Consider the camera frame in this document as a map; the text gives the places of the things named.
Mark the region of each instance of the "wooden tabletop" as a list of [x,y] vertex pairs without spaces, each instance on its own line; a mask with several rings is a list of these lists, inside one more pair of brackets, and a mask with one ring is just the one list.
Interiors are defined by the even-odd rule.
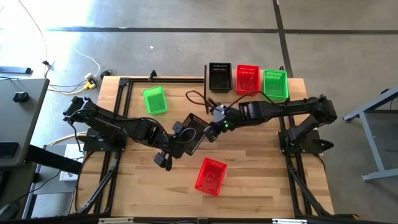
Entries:
[[[120,77],[105,77],[99,94],[98,106],[112,111]],[[168,110],[164,114],[148,115],[142,91],[162,85]],[[172,133],[176,121],[184,121],[194,113],[207,122],[211,115],[204,106],[189,102],[185,93],[196,90],[203,93],[202,83],[135,83],[132,88],[129,117],[151,116]],[[304,80],[289,79],[292,100],[307,97]],[[211,93],[215,101],[231,103],[237,98],[234,90]],[[248,96],[249,101],[260,96]],[[122,97],[121,110],[124,107]],[[193,95],[192,100],[203,102]],[[296,116],[299,124],[305,116]],[[223,133],[215,142],[204,140],[193,156],[184,154],[174,159],[173,169],[167,172],[158,167],[153,158],[157,149],[128,141],[122,154],[113,201],[112,216],[129,217],[223,217],[223,218],[272,218],[293,217],[292,198],[285,159],[279,152],[277,130],[279,120],[239,128]],[[82,206],[98,185],[103,152],[95,152],[85,162],[78,188],[78,205]],[[214,197],[195,189],[195,182],[205,157],[227,164],[227,171],[220,195]],[[330,193],[321,162],[313,155],[303,155],[307,185],[324,208],[333,213]],[[108,188],[104,191],[103,202]],[[298,192],[302,203],[302,194]]]

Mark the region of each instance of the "concrete floor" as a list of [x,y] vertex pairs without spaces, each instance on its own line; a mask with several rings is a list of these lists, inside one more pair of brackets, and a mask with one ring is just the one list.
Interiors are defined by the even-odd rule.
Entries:
[[[222,27],[276,28],[271,0],[23,1],[41,27]],[[17,2],[0,13],[0,61],[33,67],[41,77],[44,45]],[[286,29],[398,29],[397,1],[279,0]],[[278,68],[283,65],[277,34],[167,34],[45,32],[53,84],[77,84],[96,65],[117,75],[202,75],[208,62]],[[339,117],[381,91],[398,85],[396,35],[287,35],[294,77],[305,79],[309,95],[326,94]],[[96,101],[96,90],[85,91]],[[71,96],[48,92],[32,143],[46,144],[67,134],[62,111]],[[86,127],[80,125],[78,131]],[[335,143],[325,153],[326,175],[336,213],[366,220],[398,222],[398,177],[365,184],[361,174],[376,171],[359,121],[337,120],[320,130]],[[35,217],[65,214],[70,195],[39,197]]]

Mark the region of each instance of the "green basket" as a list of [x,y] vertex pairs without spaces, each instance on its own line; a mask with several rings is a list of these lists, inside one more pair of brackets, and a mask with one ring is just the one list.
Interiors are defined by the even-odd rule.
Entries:
[[272,100],[283,101],[289,97],[287,74],[282,70],[264,70],[264,93]]
[[146,89],[142,93],[148,114],[160,114],[167,111],[166,97],[162,86]]

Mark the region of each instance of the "black plastic basket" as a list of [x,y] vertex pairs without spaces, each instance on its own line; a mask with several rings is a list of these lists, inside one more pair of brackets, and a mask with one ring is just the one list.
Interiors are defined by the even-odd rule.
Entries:
[[209,63],[209,90],[227,93],[232,90],[231,63]]
[[[203,134],[203,131],[208,126],[208,123],[206,121],[200,119],[193,113],[190,113],[182,124],[186,128],[193,128],[196,131],[196,135],[193,138],[193,140],[184,145],[185,152],[188,155],[192,156],[192,154],[195,152],[195,150],[198,148],[199,144],[205,137],[205,135]],[[184,140],[188,141],[189,139],[191,139],[193,137],[193,134],[194,134],[194,132],[192,130],[185,131],[184,135],[183,135]]]

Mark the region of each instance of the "red plastic basket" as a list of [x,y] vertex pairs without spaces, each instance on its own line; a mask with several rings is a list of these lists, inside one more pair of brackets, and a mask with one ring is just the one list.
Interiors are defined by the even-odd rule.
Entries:
[[236,94],[244,95],[253,90],[261,90],[260,67],[257,65],[236,66]]
[[201,165],[195,188],[214,196],[218,196],[223,183],[226,164],[205,158]]

